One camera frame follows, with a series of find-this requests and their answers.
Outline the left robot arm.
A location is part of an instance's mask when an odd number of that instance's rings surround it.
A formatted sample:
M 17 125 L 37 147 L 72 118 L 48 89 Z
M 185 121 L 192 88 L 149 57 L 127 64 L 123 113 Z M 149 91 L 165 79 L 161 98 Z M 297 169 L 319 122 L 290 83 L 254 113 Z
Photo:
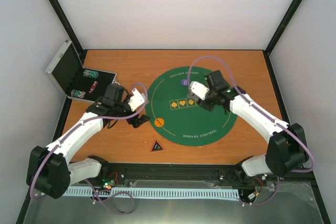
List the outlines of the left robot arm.
M 105 94 L 98 97 L 64 135 L 45 147 L 32 149 L 26 177 L 31 199 L 37 199 L 35 191 L 57 199 L 69 186 L 88 178 L 100 184 L 106 182 L 109 170 L 103 166 L 103 160 L 88 157 L 72 163 L 72 158 L 111 121 L 136 119 L 147 102 L 147 90 L 140 92 L 132 87 L 131 93 L 127 93 L 122 86 L 108 85 Z

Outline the orange small blind button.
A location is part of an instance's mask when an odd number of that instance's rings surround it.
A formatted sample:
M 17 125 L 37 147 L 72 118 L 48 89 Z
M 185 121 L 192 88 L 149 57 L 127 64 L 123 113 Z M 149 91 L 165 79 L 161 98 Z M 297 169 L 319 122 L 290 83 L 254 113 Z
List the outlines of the orange small blind button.
M 156 118 L 156 119 L 154 120 L 154 125 L 155 125 L 155 127 L 163 127 L 164 124 L 165 124 L 165 121 L 164 121 L 163 118 Z

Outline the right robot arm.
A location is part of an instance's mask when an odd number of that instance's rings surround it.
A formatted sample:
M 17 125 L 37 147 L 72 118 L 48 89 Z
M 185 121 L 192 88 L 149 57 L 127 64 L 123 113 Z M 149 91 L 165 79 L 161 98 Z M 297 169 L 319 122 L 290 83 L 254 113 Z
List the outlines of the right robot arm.
M 257 104 L 243 89 L 230 86 L 221 72 L 216 70 L 205 76 L 207 84 L 193 81 L 189 94 L 196 97 L 197 104 L 212 111 L 221 106 L 242 118 L 266 141 L 264 155 L 247 158 L 239 164 L 245 176 L 274 174 L 278 177 L 289 172 L 302 172 L 302 165 L 309 160 L 305 133 L 299 124 L 278 119 Z

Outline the blue big blind button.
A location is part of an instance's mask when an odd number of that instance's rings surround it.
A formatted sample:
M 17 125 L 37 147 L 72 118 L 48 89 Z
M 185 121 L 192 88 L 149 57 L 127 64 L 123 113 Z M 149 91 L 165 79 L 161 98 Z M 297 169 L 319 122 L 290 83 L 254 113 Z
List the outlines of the blue big blind button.
M 182 86 L 188 86 L 189 85 L 189 81 L 187 79 L 183 79 L 183 80 L 181 80 L 181 85 Z

